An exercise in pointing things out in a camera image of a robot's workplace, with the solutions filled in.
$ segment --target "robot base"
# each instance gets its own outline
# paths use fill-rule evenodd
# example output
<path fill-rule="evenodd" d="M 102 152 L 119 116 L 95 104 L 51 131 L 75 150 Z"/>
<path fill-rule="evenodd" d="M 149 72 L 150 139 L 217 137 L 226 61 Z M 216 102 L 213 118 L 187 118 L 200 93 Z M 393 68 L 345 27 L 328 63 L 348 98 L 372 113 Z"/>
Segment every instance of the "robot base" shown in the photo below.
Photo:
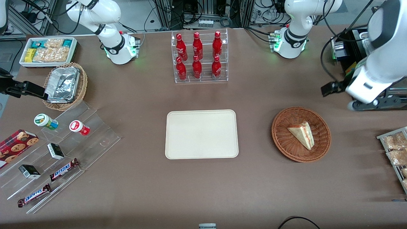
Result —
<path fill-rule="evenodd" d="M 125 39 L 124 46 L 115 55 L 106 51 L 107 57 L 115 64 L 125 64 L 134 58 L 138 58 L 138 52 L 140 50 L 140 40 L 136 40 L 128 34 L 122 34 Z"/>
<path fill-rule="evenodd" d="M 282 28 L 281 30 L 274 31 L 274 34 L 269 35 L 269 41 L 273 42 L 273 44 L 270 44 L 270 50 L 271 52 L 280 54 L 284 58 L 293 59 L 299 56 L 300 53 L 305 49 L 306 41 L 304 41 L 302 47 L 291 47 L 291 45 L 284 38 L 284 33 L 286 30 L 287 28 Z"/>

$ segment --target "cookie box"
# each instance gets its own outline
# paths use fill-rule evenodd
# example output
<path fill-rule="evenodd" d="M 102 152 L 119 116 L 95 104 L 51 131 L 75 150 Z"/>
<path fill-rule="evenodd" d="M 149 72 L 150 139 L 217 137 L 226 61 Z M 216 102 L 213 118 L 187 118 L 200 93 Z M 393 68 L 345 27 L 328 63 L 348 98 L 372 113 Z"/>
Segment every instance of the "cookie box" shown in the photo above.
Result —
<path fill-rule="evenodd" d="M 0 169 L 39 141 L 37 135 L 25 130 L 17 130 L 0 142 Z"/>
<path fill-rule="evenodd" d="M 64 39 L 64 40 L 72 40 L 70 43 L 69 47 L 69 52 L 68 52 L 68 57 L 66 58 L 65 62 L 25 62 L 25 56 L 27 55 L 27 52 L 29 49 L 32 48 L 32 45 L 34 42 L 38 41 L 44 41 L 47 39 Z M 52 68 L 55 66 L 60 66 L 63 64 L 68 64 L 72 62 L 72 59 L 74 57 L 76 47 L 77 47 L 77 40 L 74 37 L 34 37 L 34 38 L 29 38 L 27 40 L 27 43 L 24 47 L 23 53 L 20 58 L 20 65 L 26 68 Z"/>

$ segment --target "aluminum foil packet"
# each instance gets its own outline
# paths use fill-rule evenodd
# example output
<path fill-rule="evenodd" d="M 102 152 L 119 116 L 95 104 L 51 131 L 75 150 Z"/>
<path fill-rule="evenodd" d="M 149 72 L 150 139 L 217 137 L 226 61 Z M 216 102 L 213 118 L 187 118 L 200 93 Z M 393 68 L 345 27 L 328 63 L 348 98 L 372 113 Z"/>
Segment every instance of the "aluminum foil packet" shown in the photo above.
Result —
<path fill-rule="evenodd" d="M 52 71 L 45 93 L 50 103 L 72 103 L 75 100 L 81 71 L 75 67 L 56 68 Z"/>

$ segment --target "white storage box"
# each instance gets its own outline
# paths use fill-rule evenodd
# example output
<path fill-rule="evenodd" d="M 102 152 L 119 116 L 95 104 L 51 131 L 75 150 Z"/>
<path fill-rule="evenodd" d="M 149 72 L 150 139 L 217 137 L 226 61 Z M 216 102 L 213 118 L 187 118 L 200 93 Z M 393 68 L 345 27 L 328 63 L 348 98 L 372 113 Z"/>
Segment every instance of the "white storage box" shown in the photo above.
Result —
<path fill-rule="evenodd" d="M 72 40 L 71 46 L 69 47 L 68 57 L 66 58 L 65 62 L 24 62 L 25 56 L 27 54 L 27 50 L 31 48 L 31 45 L 35 41 L 43 41 L 47 39 L 64 39 L 64 40 Z M 66 63 L 70 63 L 72 58 L 74 57 L 74 53 L 77 46 L 77 40 L 73 37 L 35 37 L 30 38 L 27 41 L 26 46 L 24 47 L 24 51 L 20 58 L 20 65 L 26 68 L 50 68 L 55 66 L 60 66 Z"/>

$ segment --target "snickers bar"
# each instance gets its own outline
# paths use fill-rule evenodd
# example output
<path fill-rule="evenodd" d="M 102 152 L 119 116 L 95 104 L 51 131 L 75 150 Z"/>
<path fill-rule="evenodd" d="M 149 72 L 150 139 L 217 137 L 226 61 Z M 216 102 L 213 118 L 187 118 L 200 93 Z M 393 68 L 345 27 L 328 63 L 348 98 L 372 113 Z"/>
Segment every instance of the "snickers bar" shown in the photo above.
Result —
<path fill-rule="evenodd" d="M 54 174 L 50 175 L 51 182 L 60 178 L 61 176 L 63 176 L 65 173 L 67 173 L 69 170 L 71 170 L 73 167 L 75 167 L 77 165 L 79 165 L 79 162 L 75 158 L 72 161 L 70 161 L 68 164 L 66 164 L 64 167 L 62 167 L 58 171 L 56 171 Z"/>
<path fill-rule="evenodd" d="M 38 191 L 32 193 L 28 197 L 24 199 L 20 199 L 18 201 L 18 207 L 23 207 L 24 205 L 28 204 L 30 201 L 37 199 L 41 195 L 43 195 L 46 192 L 52 192 L 50 184 L 46 184 L 43 188 L 39 189 Z"/>

